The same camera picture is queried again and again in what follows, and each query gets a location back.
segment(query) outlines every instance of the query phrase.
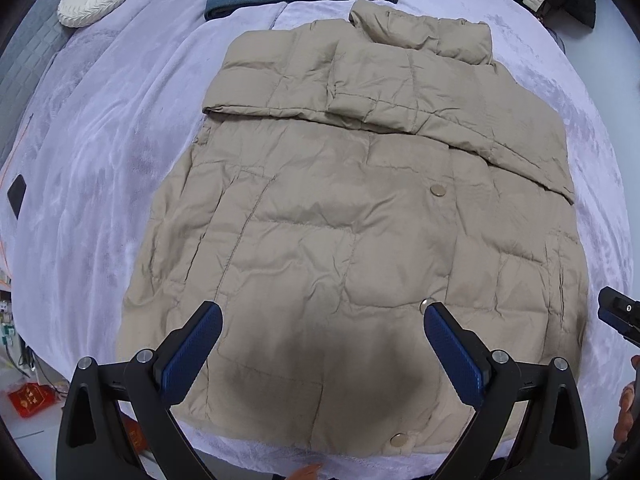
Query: cable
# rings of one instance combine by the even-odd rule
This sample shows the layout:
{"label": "cable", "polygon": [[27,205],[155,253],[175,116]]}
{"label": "cable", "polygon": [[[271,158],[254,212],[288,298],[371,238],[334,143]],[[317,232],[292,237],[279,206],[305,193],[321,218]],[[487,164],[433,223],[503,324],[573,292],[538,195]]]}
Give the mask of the cable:
{"label": "cable", "polygon": [[47,383],[49,383],[51,385],[51,387],[56,391],[56,393],[63,398],[66,398],[66,393],[65,392],[61,392],[59,389],[56,388],[55,384],[53,382],[51,382],[51,379],[49,379],[47,377],[47,375],[44,373],[44,368],[42,367],[42,363],[40,362],[40,359],[38,359],[38,356],[35,353],[32,353],[33,358],[36,360],[36,362],[38,363],[38,365],[40,366],[40,371],[42,372],[42,376],[47,380]]}
{"label": "cable", "polygon": [[562,50],[562,53],[566,54],[566,50],[564,48],[564,41],[560,36],[558,36],[558,33],[554,31],[552,28],[547,27],[544,23],[542,25],[546,28],[546,31],[554,39],[556,44],[560,47],[560,50]]}
{"label": "cable", "polygon": [[33,350],[27,346],[22,338],[20,338],[20,354],[22,356],[22,364],[26,364],[32,371],[35,370],[36,363],[33,360]]}
{"label": "cable", "polygon": [[9,358],[9,362],[13,365],[13,367],[16,370],[18,370],[22,375],[24,375],[27,379],[30,379],[29,374],[24,370],[22,370],[21,368],[18,368],[18,365],[15,363],[14,358],[11,357],[11,354],[9,353],[9,347],[6,344],[6,341],[4,342],[4,349],[6,350],[6,356]]}
{"label": "cable", "polygon": [[0,361],[2,361],[3,364],[5,364],[6,366],[8,366],[9,368],[13,368],[14,366],[11,364],[11,361],[9,361],[8,358],[4,357],[2,354],[0,354]]}

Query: gray quilted headboard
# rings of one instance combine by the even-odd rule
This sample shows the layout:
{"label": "gray quilted headboard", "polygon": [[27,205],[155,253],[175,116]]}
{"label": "gray quilted headboard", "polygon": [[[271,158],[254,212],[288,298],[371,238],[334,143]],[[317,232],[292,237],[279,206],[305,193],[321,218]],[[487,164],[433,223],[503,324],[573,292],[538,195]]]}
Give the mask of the gray quilted headboard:
{"label": "gray quilted headboard", "polygon": [[74,33],[58,22],[59,1],[36,0],[0,56],[0,167],[49,61]]}

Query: blue gripper pad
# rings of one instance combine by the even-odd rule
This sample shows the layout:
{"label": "blue gripper pad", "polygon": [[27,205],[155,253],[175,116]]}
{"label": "blue gripper pad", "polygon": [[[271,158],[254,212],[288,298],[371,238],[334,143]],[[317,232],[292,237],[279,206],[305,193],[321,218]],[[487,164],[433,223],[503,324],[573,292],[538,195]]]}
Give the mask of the blue gripper pad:
{"label": "blue gripper pad", "polygon": [[183,328],[169,334],[165,340],[168,345],[162,343],[158,351],[169,354],[159,356],[157,362],[163,365],[158,382],[165,406],[184,400],[221,333],[222,311],[212,301],[205,301]]}
{"label": "blue gripper pad", "polygon": [[622,335],[625,335],[625,333],[631,329],[628,323],[602,307],[598,309],[598,317]]}
{"label": "blue gripper pad", "polygon": [[460,333],[462,329],[451,314],[449,317],[452,324],[456,325],[453,330],[438,312],[436,305],[430,305],[424,313],[424,333],[460,400],[478,410],[482,405],[486,386],[483,373],[454,332],[456,330]]}

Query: fuzzy bedspread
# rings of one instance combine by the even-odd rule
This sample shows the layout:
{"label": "fuzzy bedspread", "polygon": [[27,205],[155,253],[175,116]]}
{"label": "fuzzy bedspread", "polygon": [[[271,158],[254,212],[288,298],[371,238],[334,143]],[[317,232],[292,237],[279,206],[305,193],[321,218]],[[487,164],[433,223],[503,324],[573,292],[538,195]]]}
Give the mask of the fuzzy bedspread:
{"label": "fuzzy bedspread", "polygon": [[[202,98],[230,42],[247,30],[346,18],[353,5],[273,4],[204,22],[205,1],[127,0],[76,32],[36,90],[7,161],[0,192],[19,173],[27,183],[19,221],[0,202],[0,262],[14,280],[17,329],[68,378],[84,355],[114,360],[152,194],[199,130]],[[399,0],[396,7],[487,22],[495,59],[563,118],[590,283],[578,386],[590,433],[610,431],[603,407],[618,394],[612,389],[628,351],[597,319],[596,298],[605,285],[628,294],[632,259],[622,181],[596,108],[545,29],[511,0]],[[433,472],[443,459],[313,456],[184,429],[201,450],[280,474],[324,462],[325,478],[402,480]]]}

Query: phone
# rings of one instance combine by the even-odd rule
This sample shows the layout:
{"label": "phone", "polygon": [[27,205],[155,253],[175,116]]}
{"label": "phone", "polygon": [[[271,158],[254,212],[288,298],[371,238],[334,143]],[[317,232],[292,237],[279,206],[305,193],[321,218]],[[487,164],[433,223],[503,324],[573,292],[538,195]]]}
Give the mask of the phone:
{"label": "phone", "polygon": [[24,181],[24,177],[20,174],[15,178],[14,183],[11,184],[9,191],[6,192],[6,195],[9,198],[9,204],[11,205],[11,209],[14,210],[14,215],[16,219],[20,214],[20,208],[22,207],[22,200],[24,199],[24,193],[26,191],[27,191],[27,184]]}

